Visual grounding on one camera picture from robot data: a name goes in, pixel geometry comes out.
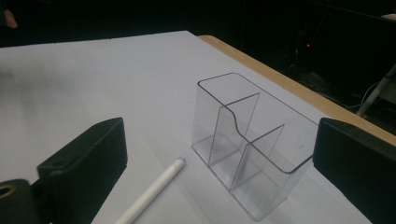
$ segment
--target clear plastic organizer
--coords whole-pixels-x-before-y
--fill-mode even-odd
[[[198,82],[192,149],[247,215],[264,219],[311,163],[318,125],[236,73]]]

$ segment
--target wooden edge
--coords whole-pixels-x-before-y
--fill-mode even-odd
[[[276,70],[251,58],[250,56],[239,51],[238,49],[227,45],[226,43],[222,42],[221,40],[215,38],[212,35],[200,35],[198,37],[212,47],[220,50],[221,52],[237,60],[248,68],[275,82],[277,85],[284,88],[285,90],[303,99],[307,103],[327,114],[329,117],[353,124],[356,127],[363,129],[367,133],[371,133],[372,135],[396,146],[395,135],[388,133],[387,131],[375,126],[373,123],[365,119],[362,119],[361,117],[331,102],[330,100],[322,97],[314,91],[309,90],[308,88],[295,82],[294,80],[279,74]]]

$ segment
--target white table surface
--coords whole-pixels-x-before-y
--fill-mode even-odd
[[[248,218],[191,150],[196,83],[230,72],[325,117],[188,32],[0,49],[0,182],[35,182],[40,162],[123,117],[128,167],[93,223],[112,223],[180,155],[186,167],[135,223],[370,223],[312,166],[266,219]]]

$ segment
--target white marker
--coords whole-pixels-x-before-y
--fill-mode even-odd
[[[179,157],[137,198],[136,201],[117,219],[114,224],[130,224],[145,210],[165,186],[186,164],[184,157]]]

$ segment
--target dark background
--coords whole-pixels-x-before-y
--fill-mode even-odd
[[[395,0],[45,1],[7,0],[19,27],[0,27],[0,48],[188,30],[213,35],[350,110],[396,63],[396,22],[380,18]],[[393,105],[385,108],[381,117],[396,117]]]

